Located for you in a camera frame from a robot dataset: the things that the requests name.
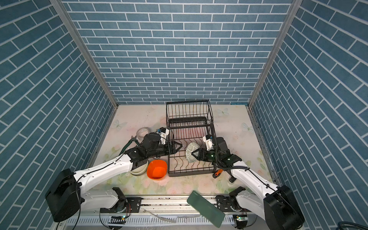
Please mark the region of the white bowl orange diamonds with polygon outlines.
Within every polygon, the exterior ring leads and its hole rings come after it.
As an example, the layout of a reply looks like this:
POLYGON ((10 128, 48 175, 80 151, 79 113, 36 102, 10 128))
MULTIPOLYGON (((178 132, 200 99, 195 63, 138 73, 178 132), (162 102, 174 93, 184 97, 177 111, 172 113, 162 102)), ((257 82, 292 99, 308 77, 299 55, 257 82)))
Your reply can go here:
POLYGON ((192 143, 187 145, 187 147, 186 147, 186 160, 189 163, 194 163, 194 162, 197 161, 197 159, 195 158, 195 156, 192 155, 192 153, 194 151, 198 150, 199 148, 200 148, 200 146, 195 142, 192 142, 192 143))

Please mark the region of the orange plastic bowl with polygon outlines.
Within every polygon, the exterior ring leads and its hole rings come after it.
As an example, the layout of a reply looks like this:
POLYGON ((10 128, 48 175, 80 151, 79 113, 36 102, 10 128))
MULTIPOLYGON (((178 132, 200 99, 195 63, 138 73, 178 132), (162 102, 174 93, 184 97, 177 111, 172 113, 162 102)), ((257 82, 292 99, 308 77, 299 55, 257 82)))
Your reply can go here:
POLYGON ((164 160, 153 160, 147 168, 147 177, 152 180, 162 180, 165 178, 168 165, 164 160))

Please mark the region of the cream bowl striped outside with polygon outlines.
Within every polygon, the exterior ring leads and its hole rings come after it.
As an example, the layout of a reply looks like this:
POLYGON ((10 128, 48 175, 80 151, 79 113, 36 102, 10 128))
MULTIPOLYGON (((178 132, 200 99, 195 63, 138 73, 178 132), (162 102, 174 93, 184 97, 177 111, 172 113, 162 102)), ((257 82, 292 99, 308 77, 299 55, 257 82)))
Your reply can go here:
POLYGON ((130 174, 132 174, 133 176, 140 176, 146 173, 147 169, 148 169, 148 165, 149 162, 146 162, 145 164, 143 164, 142 166, 130 171, 130 174))

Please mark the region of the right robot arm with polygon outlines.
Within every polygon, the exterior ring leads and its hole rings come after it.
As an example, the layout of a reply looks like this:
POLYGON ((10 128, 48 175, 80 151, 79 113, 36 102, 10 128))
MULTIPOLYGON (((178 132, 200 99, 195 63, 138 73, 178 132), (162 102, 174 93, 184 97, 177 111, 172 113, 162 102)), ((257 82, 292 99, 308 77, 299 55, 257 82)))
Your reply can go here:
POLYGON ((232 154, 223 138, 203 138, 205 147, 192 142, 186 155, 212 163, 227 172, 231 181, 242 186, 229 193, 227 203, 234 211, 247 209, 262 218, 271 230, 297 230, 305 222, 294 193, 287 186, 278 186, 253 171, 239 156, 232 154))

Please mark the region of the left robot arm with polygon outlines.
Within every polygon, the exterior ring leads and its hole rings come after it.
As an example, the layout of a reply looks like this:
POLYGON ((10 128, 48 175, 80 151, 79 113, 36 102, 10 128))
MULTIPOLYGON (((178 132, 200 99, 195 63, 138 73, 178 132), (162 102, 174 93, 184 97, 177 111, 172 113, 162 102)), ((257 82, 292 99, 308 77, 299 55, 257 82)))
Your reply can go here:
POLYGON ((125 147, 108 162, 76 172, 71 169, 61 171, 45 195, 54 222, 65 221, 89 209, 125 212, 127 199, 121 189, 114 187, 111 192, 99 195, 91 195, 89 190, 112 177, 143 166, 151 158, 177 153, 183 145, 168 138, 167 135, 151 132, 144 136, 140 144, 131 149, 125 147))

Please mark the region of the black and white marker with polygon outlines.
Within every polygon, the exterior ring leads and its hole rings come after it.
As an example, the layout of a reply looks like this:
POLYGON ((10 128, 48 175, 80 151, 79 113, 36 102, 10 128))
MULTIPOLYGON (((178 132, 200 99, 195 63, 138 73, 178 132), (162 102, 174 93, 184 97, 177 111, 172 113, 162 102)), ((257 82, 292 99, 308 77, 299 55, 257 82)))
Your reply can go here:
POLYGON ((235 183, 237 179, 234 176, 230 176, 230 178, 228 179, 228 184, 229 185, 233 185, 235 183))

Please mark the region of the dark green rectangular tray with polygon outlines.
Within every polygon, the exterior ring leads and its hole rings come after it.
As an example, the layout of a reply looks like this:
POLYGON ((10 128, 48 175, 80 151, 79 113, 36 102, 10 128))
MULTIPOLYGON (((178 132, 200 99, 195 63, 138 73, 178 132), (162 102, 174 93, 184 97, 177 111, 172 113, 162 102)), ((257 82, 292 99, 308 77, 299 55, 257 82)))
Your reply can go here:
POLYGON ((187 199, 187 203, 198 211, 203 217, 209 220, 215 227, 220 228, 225 214, 214 204, 210 203, 197 191, 192 191, 187 199))

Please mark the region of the orange handled screwdriver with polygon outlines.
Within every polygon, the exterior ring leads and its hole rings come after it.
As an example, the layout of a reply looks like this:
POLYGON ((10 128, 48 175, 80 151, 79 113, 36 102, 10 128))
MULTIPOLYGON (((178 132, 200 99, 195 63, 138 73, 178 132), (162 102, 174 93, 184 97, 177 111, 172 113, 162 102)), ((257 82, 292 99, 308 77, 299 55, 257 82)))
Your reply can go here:
POLYGON ((214 178, 214 179, 216 179, 216 178, 218 178, 220 175, 221 175, 221 173, 223 172, 223 170, 222 169, 219 169, 219 170, 217 170, 213 175, 212 175, 212 177, 214 178))

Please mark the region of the green handled pliers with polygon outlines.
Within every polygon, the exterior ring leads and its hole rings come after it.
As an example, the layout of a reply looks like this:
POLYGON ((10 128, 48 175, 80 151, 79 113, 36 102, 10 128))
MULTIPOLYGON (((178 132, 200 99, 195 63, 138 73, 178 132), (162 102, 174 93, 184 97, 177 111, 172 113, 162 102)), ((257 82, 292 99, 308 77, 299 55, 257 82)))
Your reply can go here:
POLYGON ((128 147, 132 144, 135 143, 136 146, 138 146, 140 143, 137 140, 137 137, 132 137, 128 143, 122 148, 121 152, 119 153, 119 156, 123 155, 125 153, 125 151, 128 149, 128 147))

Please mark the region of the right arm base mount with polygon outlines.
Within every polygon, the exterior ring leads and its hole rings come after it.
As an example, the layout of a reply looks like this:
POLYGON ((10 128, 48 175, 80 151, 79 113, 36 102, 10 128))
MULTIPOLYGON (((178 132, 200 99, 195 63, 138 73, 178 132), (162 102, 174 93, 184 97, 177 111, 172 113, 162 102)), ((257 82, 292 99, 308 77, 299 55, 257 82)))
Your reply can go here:
POLYGON ((241 208, 236 199, 237 195, 245 190, 244 187, 238 187, 229 195, 217 195, 215 197, 217 208, 222 212, 246 212, 246 209, 241 208))

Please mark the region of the aluminium front rail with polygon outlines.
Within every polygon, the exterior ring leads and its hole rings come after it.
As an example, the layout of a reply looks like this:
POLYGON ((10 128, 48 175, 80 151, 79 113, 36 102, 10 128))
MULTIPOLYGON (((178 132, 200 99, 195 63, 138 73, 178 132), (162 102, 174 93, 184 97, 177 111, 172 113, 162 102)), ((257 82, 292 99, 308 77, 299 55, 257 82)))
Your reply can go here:
MULTIPOLYGON (((142 203, 139 213, 144 213, 145 211, 151 211, 153 213, 194 213, 196 210, 187 203, 189 195, 128 195, 126 197, 141 197, 142 203)), ((217 195, 202 195, 206 200, 216 206, 215 197, 217 195)), ((107 192, 99 194, 97 192, 91 192, 82 198, 83 202, 81 204, 82 212, 98 212, 100 208, 111 208, 117 201, 116 197, 109 195, 107 192)))

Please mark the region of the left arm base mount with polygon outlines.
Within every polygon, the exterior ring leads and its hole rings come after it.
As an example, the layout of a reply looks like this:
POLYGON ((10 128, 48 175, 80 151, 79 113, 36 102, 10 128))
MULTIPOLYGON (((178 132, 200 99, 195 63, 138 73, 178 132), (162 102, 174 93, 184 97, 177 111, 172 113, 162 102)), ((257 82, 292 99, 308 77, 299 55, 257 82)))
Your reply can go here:
POLYGON ((113 197, 116 197, 117 201, 109 209, 100 208, 101 213, 126 213, 127 215, 139 213, 142 203, 141 197, 126 197, 118 187, 113 187, 112 190, 113 197))

